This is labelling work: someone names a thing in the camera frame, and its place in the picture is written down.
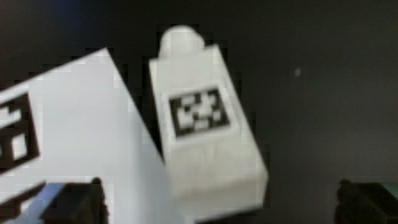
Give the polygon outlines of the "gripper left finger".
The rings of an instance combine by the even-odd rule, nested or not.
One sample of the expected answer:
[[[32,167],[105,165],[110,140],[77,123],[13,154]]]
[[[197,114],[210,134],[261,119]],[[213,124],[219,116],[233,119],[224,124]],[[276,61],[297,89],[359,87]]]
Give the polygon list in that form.
[[[50,183],[11,224],[109,224],[101,179]]]

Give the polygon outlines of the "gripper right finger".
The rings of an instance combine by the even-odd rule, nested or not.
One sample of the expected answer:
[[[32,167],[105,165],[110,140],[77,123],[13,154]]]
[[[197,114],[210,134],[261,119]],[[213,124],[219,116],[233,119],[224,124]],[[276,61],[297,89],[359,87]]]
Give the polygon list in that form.
[[[398,183],[341,180],[336,224],[398,224]]]

